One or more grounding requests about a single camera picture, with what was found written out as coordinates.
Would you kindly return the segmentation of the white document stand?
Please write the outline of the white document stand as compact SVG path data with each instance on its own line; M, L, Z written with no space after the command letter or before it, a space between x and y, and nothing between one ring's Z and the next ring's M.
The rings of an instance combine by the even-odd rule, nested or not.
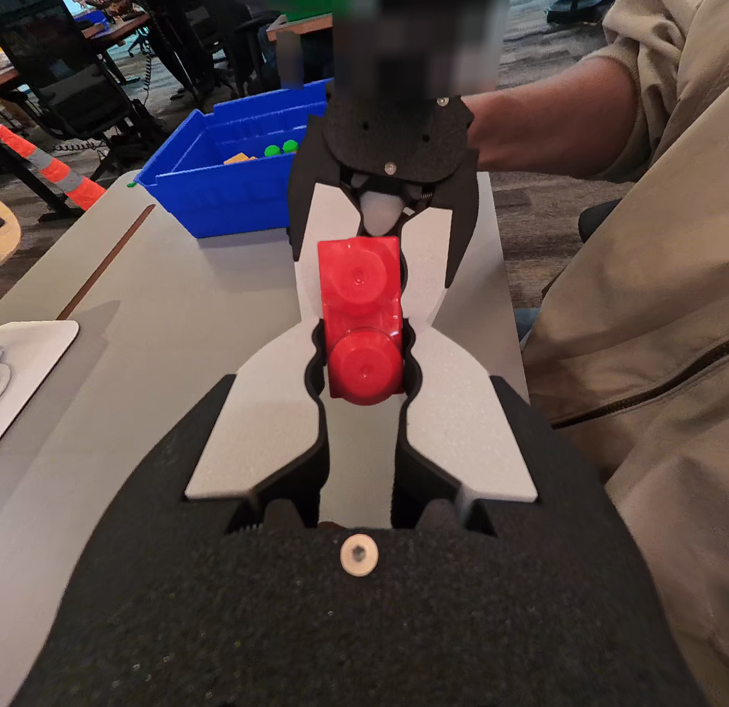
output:
M1 326L1 435L79 334L74 320L14 321Z

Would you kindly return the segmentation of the red double toy block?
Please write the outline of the red double toy block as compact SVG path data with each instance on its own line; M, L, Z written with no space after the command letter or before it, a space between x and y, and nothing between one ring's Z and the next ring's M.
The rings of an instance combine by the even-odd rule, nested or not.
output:
M402 305L395 236L318 243L330 394L360 406L402 391Z

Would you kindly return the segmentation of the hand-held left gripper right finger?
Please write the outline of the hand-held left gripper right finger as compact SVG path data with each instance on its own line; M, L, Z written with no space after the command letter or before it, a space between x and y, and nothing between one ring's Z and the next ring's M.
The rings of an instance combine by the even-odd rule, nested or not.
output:
M396 489L414 503L533 503L536 486L487 369L424 319L407 320Z

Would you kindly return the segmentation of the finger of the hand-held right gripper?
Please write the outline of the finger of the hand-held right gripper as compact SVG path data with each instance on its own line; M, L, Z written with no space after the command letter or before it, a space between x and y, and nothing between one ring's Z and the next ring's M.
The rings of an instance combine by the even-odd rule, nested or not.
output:
M343 189L319 182L315 184L300 255L295 261L301 319L323 319L319 243L354 238L360 225L360 210Z
M410 323L432 323L445 298L452 215L452 210L427 208L401 228L407 272L401 304Z

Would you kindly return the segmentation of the person's right forearm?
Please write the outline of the person's right forearm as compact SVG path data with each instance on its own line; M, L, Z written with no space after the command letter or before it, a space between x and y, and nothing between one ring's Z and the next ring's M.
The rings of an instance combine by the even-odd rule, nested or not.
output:
M604 57L463 101L473 115L468 141L480 171L580 179L600 174L618 158L637 109L631 74Z

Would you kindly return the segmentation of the black office chair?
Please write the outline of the black office chair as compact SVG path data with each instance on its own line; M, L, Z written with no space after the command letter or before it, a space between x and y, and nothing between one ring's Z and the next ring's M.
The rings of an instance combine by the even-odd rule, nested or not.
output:
M58 140L127 129L132 101L63 0L1 0L1 45L36 102L32 119Z

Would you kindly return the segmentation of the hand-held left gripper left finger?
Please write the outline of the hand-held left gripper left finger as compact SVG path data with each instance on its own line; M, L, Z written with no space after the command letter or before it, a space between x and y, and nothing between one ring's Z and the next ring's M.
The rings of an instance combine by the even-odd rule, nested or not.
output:
M237 371L187 499L320 502L330 472L320 323L306 317Z

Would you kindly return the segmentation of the person's beige jacket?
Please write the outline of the person's beige jacket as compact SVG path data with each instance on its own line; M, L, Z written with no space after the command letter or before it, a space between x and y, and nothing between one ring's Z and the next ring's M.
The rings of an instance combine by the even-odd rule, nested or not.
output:
M630 192L554 280L531 402L601 473L691 671L727 705L728 0L617 0L637 93L601 177Z

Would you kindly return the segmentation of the orange traffic cone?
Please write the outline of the orange traffic cone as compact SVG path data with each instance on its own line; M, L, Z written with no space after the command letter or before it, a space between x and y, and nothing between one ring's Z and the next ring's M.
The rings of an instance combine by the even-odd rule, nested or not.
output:
M2 143L15 155L22 157L48 182L84 211L89 210L106 193L105 188L70 168L29 140L1 125Z

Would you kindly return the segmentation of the dark chair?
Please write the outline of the dark chair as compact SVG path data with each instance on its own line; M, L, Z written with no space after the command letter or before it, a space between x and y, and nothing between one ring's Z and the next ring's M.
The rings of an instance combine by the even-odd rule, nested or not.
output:
M622 199L602 202L580 212L578 217L578 236L586 244L590 236L601 226Z

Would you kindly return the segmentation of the blue plastic bin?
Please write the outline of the blue plastic bin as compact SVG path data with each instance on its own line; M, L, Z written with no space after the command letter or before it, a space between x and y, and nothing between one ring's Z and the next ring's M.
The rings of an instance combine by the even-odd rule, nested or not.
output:
M137 174L136 182L197 239L287 228L295 154L265 157L270 144L301 146L310 117L326 109L328 80L194 110ZM257 159L224 165L244 152Z

